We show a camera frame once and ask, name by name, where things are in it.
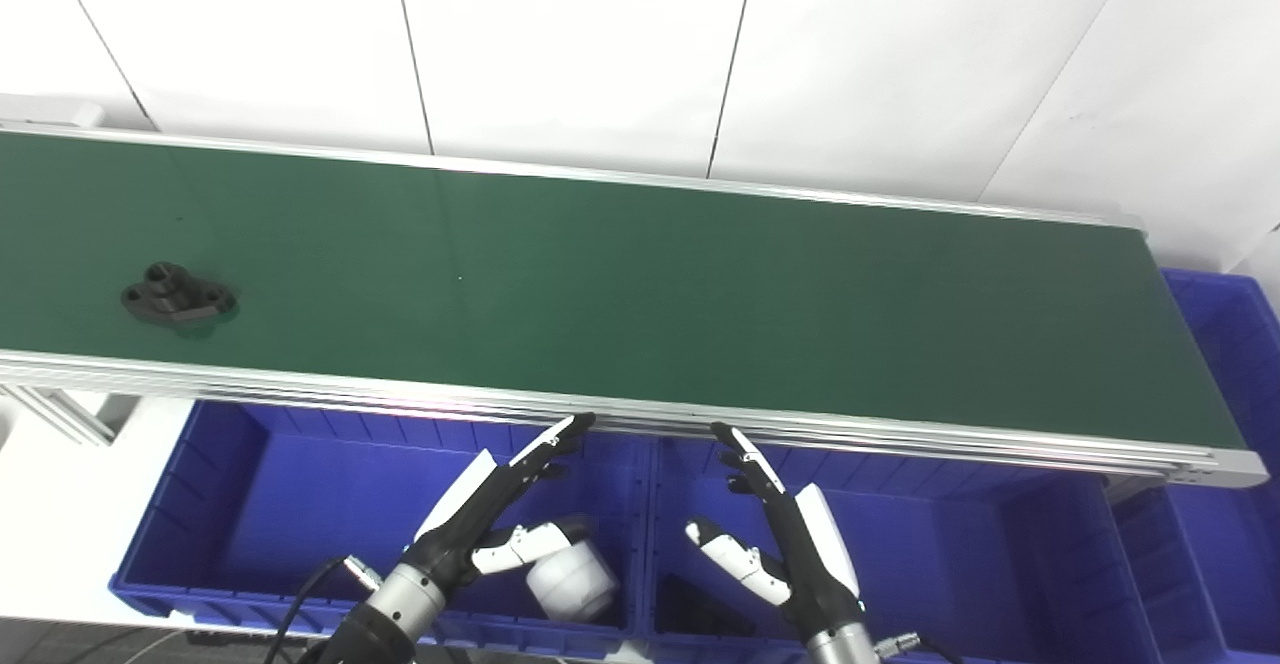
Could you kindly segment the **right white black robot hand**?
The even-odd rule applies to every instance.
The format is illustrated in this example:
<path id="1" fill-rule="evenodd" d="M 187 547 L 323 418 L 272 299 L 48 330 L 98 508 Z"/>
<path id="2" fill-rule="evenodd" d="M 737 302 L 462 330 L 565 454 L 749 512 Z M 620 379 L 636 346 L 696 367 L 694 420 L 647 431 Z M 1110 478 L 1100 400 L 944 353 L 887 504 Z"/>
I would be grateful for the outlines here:
<path id="1" fill-rule="evenodd" d="M 820 487 L 786 487 L 745 432 L 723 422 L 710 423 L 710 431 L 724 447 L 721 462 L 733 470 L 728 490 L 756 496 L 780 554 L 746 546 L 705 516 L 686 522 L 687 539 L 750 594 L 780 609 L 803 644 L 867 637 L 858 576 Z"/>

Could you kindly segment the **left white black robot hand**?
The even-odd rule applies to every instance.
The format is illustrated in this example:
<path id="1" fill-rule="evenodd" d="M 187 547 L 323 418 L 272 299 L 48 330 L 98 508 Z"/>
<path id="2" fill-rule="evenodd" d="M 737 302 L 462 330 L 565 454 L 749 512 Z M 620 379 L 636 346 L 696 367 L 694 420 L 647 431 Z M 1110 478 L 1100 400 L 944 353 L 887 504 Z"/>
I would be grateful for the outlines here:
<path id="1" fill-rule="evenodd" d="M 507 528 L 495 523 L 539 480 L 564 473 L 554 459 L 576 453 L 595 421 L 591 412 L 568 415 L 504 464 L 488 450 L 480 452 L 448 487 L 397 565 L 408 567 L 411 580 L 449 595 L 481 576 L 522 568 L 586 540 L 591 526 L 582 516 Z"/>

